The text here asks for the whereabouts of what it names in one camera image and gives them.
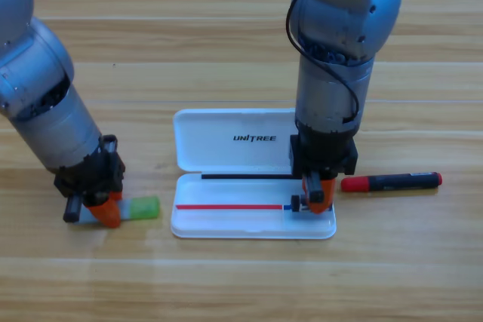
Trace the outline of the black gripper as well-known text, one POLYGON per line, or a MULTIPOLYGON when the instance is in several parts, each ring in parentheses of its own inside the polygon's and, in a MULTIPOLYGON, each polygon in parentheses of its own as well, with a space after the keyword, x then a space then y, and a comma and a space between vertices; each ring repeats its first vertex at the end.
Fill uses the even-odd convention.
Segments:
POLYGON ((118 202, 122 199, 125 164, 117 147, 116 136, 101 136, 96 150, 81 163, 54 173, 54 186, 67 199, 65 222, 79 222, 85 207, 104 226, 120 226, 118 202))
POLYGON ((290 136, 291 175, 303 181, 309 210, 321 214, 333 205, 336 178, 353 175, 358 160, 354 136, 358 129, 329 133, 313 130, 300 121, 290 136))

